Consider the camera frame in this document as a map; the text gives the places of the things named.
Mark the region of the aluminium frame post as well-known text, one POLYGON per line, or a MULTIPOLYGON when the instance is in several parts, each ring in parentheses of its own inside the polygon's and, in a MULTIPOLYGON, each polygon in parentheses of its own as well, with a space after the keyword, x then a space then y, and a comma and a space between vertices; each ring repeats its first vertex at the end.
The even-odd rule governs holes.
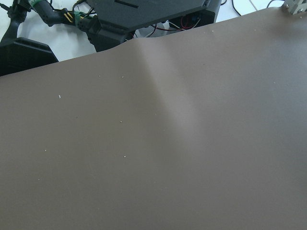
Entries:
POLYGON ((285 0, 283 5, 291 15, 307 11, 307 0, 285 0))

